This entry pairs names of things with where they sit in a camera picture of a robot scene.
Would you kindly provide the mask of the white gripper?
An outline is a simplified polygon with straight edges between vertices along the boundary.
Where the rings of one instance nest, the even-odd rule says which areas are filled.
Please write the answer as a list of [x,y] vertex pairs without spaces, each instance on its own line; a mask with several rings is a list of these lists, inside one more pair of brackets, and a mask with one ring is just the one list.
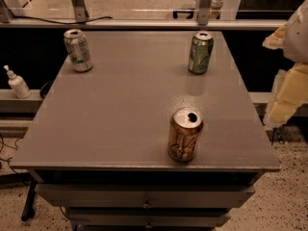
[[284,48],[284,56],[296,62],[288,71],[278,70],[263,118],[268,128],[279,128],[308,100],[308,0],[262,45],[272,50]]

